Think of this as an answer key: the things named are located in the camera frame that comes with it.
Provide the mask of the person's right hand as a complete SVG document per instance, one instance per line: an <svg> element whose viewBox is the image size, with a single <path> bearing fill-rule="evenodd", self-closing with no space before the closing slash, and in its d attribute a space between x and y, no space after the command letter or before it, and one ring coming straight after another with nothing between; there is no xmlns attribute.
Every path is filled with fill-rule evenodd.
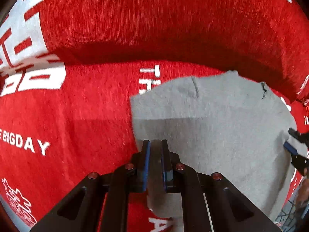
<svg viewBox="0 0 309 232"><path fill-rule="evenodd" d="M305 176L300 184L295 203L297 210L304 208L308 204L308 182L308 176Z"/></svg>

